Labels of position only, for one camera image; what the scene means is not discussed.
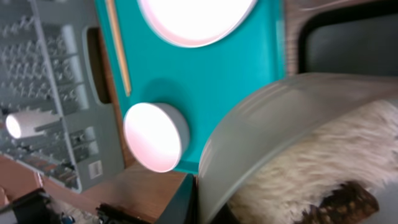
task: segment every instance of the brown meat piece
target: brown meat piece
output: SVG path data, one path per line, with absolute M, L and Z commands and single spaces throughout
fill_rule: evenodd
M 319 207 L 303 212 L 303 220 L 295 224 L 357 224 L 378 211 L 373 195 L 356 182 L 348 182 L 323 199 Z

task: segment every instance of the teal tray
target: teal tray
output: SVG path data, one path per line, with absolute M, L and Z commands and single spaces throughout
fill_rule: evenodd
M 132 92 L 124 93 L 105 0 L 96 0 L 122 115 L 139 102 L 169 103 L 190 127 L 190 145 L 177 171 L 196 174 L 205 143 L 224 115 L 243 98 L 284 77 L 282 1 L 258 0 L 245 21 L 214 44 L 171 45 L 145 22 L 132 0 L 117 0 Z

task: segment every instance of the chopstick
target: chopstick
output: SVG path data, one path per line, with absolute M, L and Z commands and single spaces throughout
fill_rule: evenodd
M 116 14 L 116 6 L 114 0 L 106 0 L 106 9 L 109 14 L 109 21 L 112 30 L 113 42 L 116 47 L 116 55 L 118 56 L 118 62 L 122 73 L 122 81 L 124 85 L 124 91 L 126 96 L 130 96 L 131 84 L 129 70 L 127 68 L 126 55 L 124 54 L 122 37 L 120 34 L 118 15 Z

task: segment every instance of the white label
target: white label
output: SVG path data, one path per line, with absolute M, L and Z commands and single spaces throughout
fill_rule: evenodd
M 88 165 L 88 172 L 90 173 L 90 178 L 94 179 L 102 175 L 102 162 L 96 161 Z

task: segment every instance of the gray plastic crate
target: gray plastic crate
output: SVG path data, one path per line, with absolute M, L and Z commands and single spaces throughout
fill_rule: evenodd
M 124 169 L 116 119 L 90 66 L 87 32 L 98 27 L 87 0 L 0 0 L 0 120 L 23 110 L 60 122 L 44 136 L 13 139 L 0 129 L 0 153 L 81 192 Z

